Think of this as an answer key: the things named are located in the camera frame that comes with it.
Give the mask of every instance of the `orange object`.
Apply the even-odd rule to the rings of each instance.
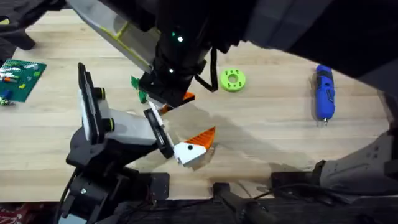
[[[194,100],[194,99],[195,99],[195,94],[190,93],[190,92],[186,92],[185,95],[184,95],[184,98],[183,98],[183,100],[184,100],[184,103],[183,103],[183,104],[188,103],[189,101],[192,101],[192,100],[189,100],[189,99]],[[172,108],[171,106],[169,106],[169,105],[164,105],[164,106],[159,110],[159,114],[162,116],[162,115],[166,114],[167,112],[169,112],[169,111],[172,110],[172,109],[173,109],[173,108]]]
[[[182,100],[186,100],[189,98],[195,97],[195,94],[190,93],[190,92],[186,92],[186,94],[184,95],[184,98]]]
[[[163,105],[163,107],[159,110],[160,115],[164,115],[167,112],[169,112],[172,108],[167,106],[167,105]]]
[[[209,150],[209,148],[213,144],[215,134],[216,134],[216,127],[214,126],[214,127],[210,128],[209,130],[207,130],[203,133],[200,133],[199,135],[197,135],[191,139],[186,140],[185,143],[204,146],[206,148],[206,150]]]

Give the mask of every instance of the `green object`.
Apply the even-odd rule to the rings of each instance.
[[[246,84],[246,77],[238,69],[226,69],[220,75],[220,82],[224,90],[236,92],[243,89],[244,84]]]
[[[33,90],[33,87],[35,87],[37,80],[39,80],[41,74],[43,74],[46,66],[46,64],[42,63],[11,59],[6,60],[4,65],[0,68],[0,73],[12,73],[13,75],[19,76],[19,78],[17,79],[17,83],[0,82],[0,92],[11,90],[11,101],[25,102],[29,93]]]
[[[147,102],[147,93],[139,90],[139,78],[131,77],[131,85],[138,91],[139,101],[141,103]]]

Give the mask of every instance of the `red object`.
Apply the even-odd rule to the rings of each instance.
[[[28,224],[33,218],[32,211],[42,210],[42,203],[24,203],[15,210],[10,211],[0,205],[0,224]]]

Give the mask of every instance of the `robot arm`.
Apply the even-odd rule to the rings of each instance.
[[[210,49],[212,56],[226,54],[240,41],[313,60],[398,96],[393,0],[67,2],[97,32],[107,30],[105,38],[145,71],[141,89],[173,107],[182,104],[193,77],[215,91],[216,78],[209,85],[199,76],[204,56]],[[125,22],[128,34],[118,39]],[[211,74],[216,77],[215,66]]]

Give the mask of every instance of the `floor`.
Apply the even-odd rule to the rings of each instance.
[[[13,7],[23,4],[26,0],[2,0],[0,1],[0,15],[8,14]],[[15,48],[0,38],[0,60],[11,58]],[[160,207],[179,206],[186,203],[160,202]],[[398,198],[364,198],[352,205],[326,207],[318,203],[296,202],[281,199],[261,200],[261,204],[279,218],[293,220],[288,223],[358,223],[356,217],[367,214],[380,223],[398,222]],[[220,203],[209,203],[196,207],[185,208],[175,212],[159,212],[146,214],[137,212],[133,221],[140,219],[141,223],[232,223],[229,212]]]

